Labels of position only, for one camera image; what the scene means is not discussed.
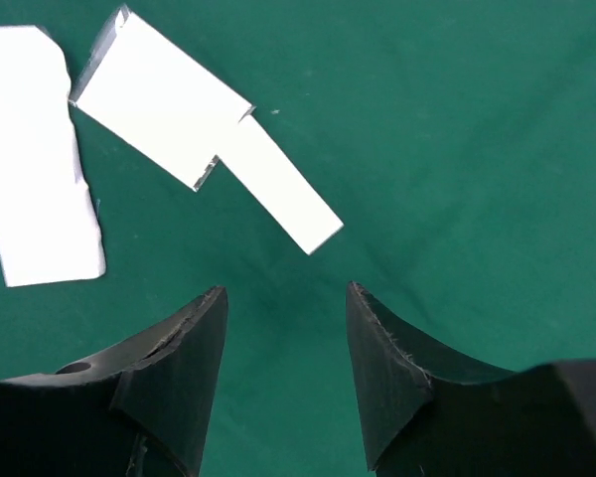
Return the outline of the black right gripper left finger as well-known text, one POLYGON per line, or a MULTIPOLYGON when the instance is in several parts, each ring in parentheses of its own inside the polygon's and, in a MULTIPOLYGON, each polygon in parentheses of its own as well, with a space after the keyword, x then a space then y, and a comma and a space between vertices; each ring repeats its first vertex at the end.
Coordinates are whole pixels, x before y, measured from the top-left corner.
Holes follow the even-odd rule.
POLYGON ((196 476, 226 335, 226 290, 63 366, 0 381, 0 476, 196 476))

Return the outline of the white paper strip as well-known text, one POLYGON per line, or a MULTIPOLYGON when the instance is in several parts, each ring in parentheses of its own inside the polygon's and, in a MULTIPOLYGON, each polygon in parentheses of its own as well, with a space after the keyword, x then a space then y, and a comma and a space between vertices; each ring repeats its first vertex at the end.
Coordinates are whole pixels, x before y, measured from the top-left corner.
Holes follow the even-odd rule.
POLYGON ((223 141, 219 158, 306 254, 344 226, 252 115, 223 141))

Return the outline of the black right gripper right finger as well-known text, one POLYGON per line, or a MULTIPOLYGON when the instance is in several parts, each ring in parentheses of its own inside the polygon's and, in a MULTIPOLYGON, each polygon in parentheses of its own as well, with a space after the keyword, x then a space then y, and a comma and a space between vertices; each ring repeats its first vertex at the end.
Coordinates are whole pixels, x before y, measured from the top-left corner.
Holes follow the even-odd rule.
POLYGON ((347 339, 377 476, 596 476, 596 359, 520 372, 471 358, 352 282, 347 339))

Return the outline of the small suture needle packet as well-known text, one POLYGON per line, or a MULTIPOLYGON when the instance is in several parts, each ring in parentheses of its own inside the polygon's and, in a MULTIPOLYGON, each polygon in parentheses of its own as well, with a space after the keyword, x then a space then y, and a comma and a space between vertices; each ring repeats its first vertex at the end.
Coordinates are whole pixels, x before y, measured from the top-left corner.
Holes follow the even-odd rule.
POLYGON ((69 101, 193 191, 254 110, 127 5, 102 27, 69 101))

